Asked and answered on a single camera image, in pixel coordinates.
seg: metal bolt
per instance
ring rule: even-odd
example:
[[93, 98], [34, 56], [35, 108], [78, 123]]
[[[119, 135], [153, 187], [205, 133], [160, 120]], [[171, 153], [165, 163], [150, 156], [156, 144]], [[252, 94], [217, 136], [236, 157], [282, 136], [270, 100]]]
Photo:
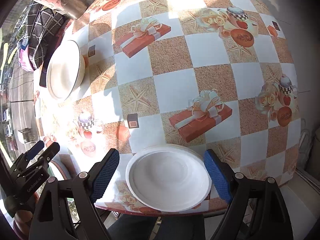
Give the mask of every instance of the metal bolt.
[[273, 177], [269, 177], [268, 178], [268, 182], [269, 183], [275, 183], [276, 181], [275, 181], [275, 179]]
[[48, 179], [48, 182], [49, 182], [49, 183], [52, 183], [52, 182], [55, 181], [55, 179], [56, 179], [56, 177], [50, 177], [50, 178]]
[[235, 177], [236, 177], [237, 179], [243, 179], [243, 174], [242, 174], [241, 172], [237, 172], [237, 173], [235, 174]]
[[85, 178], [87, 175], [88, 175], [88, 173], [86, 173], [86, 172], [81, 172], [81, 173], [79, 174], [79, 178], [83, 179], [83, 178]]

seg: table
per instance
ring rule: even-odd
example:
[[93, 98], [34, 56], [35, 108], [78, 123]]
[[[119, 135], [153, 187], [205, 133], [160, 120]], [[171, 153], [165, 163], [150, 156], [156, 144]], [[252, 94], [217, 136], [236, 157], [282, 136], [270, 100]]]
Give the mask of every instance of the table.
[[[119, 150], [97, 206], [167, 214], [140, 203], [125, 182], [133, 154], [166, 143], [201, 155], [212, 148], [251, 179], [272, 176], [281, 185], [292, 178], [297, 77], [284, 33], [262, 0], [96, 0], [66, 28], [62, 42], [69, 39], [84, 56], [84, 80], [57, 104], [35, 78], [37, 126], [47, 144], [62, 145], [59, 156], [74, 174]], [[179, 214], [226, 206], [212, 185], [200, 205]]]

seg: red gift box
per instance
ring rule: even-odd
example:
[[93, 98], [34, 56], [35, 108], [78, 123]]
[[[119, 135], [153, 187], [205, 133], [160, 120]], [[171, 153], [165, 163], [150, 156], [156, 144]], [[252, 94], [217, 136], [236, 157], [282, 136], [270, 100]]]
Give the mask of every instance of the red gift box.
[[[142, 37], [138, 37], [131, 41], [128, 45], [122, 48], [122, 51], [130, 58], [137, 54], [140, 50], [145, 48], [146, 46], [150, 45], [156, 39], [162, 37], [163, 35], [167, 34], [171, 31], [171, 27], [168, 25], [163, 24], [160, 29], [156, 31], [155, 34], [147, 34], [143, 35]], [[116, 41], [116, 45], [120, 47], [122, 43], [127, 41], [128, 39], [133, 37], [133, 33], [128, 33], [119, 40]]]
[[[201, 118], [191, 121], [189, 124], [178, 129], [179, 134], [182, 138], [188, 143], [193, 139], [199, 137], [201, 134], [207, 132], [212, 127], [215, 127], [217, 124], [227, 119], [232, 114], [232, 109], [224, 105], [223, 109], [218, 112], [218, 116], [209, 117], [209, 115], [205, 115]], [[184, 110], [172, 117], [169, 118], [170, 124], [174, 127], [178, 122], [185, 120], [192, 116], [191, 110]]]

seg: printed red heart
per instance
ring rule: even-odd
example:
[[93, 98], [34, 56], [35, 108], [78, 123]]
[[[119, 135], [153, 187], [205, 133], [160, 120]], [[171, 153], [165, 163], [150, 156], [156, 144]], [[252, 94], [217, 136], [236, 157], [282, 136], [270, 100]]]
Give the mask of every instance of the printed red heart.
[[92, 132], [90, 132], [90, 131], [84, 131], [83, 135], [87, 139], [91, 139], [92, 138]]
[[291, 98], [290, 97], [287, 97], [287, 96], [284, 96], [283, 97], [283, 102], [286, 106], [290, 105], [291, 103]]
[[240, 21], [236, 21], [237, 25], [241, 28], [241, 29], [247, 29], [248, 25], [246, 22], [240, 22]]

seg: checkered tablecloth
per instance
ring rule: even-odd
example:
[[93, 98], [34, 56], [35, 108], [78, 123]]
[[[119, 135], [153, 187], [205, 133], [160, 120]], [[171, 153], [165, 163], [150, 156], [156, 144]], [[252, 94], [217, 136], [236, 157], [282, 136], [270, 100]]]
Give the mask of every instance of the checkered tablecloth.
[[[273, 22], [279, 23], [262, 0], [116, 0], [115, 7], [103, 10], [109, 1], [96, 0], [65, 30], [62, 42], [76, 41], [87, 61], [81, 86], [63, 104], [45, 89], [36, 101], [40, 135], [54, 135], [79, 170], [88, 171], [110, 148], [122, 153], [118, 172], [96, 205], [158, 215], [132, 196], [124, 173], [132, 154], [166, 143], [201, 155], [212, 148], [248, 178], [272, 176], [279, 185], [292, 178], [300, 136], [297, 93], [284, 99], [273, 84], [279, 85], [282, 76], [297, 87], [297, 77], [284, 34], [272, 29]], [[240, 46], [228, 31], [217, 29], [225, 22], [216, 16], [229, 6], [254, 19], [258, 32], [253, 46]], [[147, 17], [171, 30], [128, 57], [116, 41]], [[232, 115], [186, 142], [169, 118], [189, 108], [202, 90], [213, 89]], [[99, 127], [79, 135], [76, 123], [83, 111]], [[137, 114], [138, 128], [129, 128], [129, 114]], [[213, 185], [201, 205], [184, 213], [225, 207]]]

